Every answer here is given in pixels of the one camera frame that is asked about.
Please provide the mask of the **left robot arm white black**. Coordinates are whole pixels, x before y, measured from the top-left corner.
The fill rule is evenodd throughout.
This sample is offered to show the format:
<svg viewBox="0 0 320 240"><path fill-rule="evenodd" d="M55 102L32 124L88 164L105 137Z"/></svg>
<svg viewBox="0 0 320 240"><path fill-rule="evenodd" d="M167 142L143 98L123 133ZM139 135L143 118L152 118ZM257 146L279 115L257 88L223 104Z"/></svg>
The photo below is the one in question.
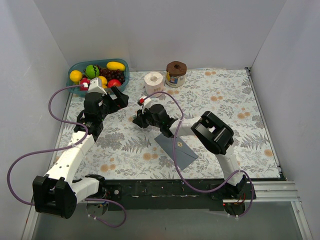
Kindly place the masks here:
<svg viewBox="0 0 320 240"><path fill-rule="evenodd" d="M128 106L128 95L117 87L111 90L115 98L101 88L85 95L83 110L77 116L68 148L44 176L36 176L33 180L34 206L38 213L68 219L79 202L88 197L101 200L106 196L103 176L89 174L80 180L74 180L74 176L102 132L106 116Z"/></svg>

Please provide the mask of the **grey envelope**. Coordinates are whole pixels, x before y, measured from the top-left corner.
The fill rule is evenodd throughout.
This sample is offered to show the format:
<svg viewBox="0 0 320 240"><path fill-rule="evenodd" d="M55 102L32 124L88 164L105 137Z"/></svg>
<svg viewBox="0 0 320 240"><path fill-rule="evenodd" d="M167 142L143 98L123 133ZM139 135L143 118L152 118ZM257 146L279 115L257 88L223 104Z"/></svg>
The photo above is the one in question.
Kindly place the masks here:
<svg viewBox="0 0 320 240"><path fill-rule="evenodd" d="M167 138L163 134L160 134L154 140L173 160L173 138ZM177 166L182 171L198 158L198 155L196 155L195 152L180 137L177 137L175 140L175 156Z"/></svg>

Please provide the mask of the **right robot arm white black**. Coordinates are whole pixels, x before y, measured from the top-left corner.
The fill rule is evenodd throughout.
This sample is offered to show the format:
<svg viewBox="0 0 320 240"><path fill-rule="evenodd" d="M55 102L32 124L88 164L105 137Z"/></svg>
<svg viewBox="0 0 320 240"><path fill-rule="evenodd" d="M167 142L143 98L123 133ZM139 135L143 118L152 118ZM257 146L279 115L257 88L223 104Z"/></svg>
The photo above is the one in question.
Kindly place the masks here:
<svg viewBox="0 0 320 240"><path fill-rule="evenodd" d="M138 110L132 122L142 129L148 126L159 128L165 137L173 139L173 145L176 144L177 137L196 136L203 146L215 155L222 169L224 182L213 189L197 189L190 185L180 172L178 173L184 184L193 191L211 194L222 190L222 195L232 199L245 195L249 177L238 166L233 148L234 132L212 112L205 111L200 117L178 119L170 117L163 105L155 104Z"/></svg>

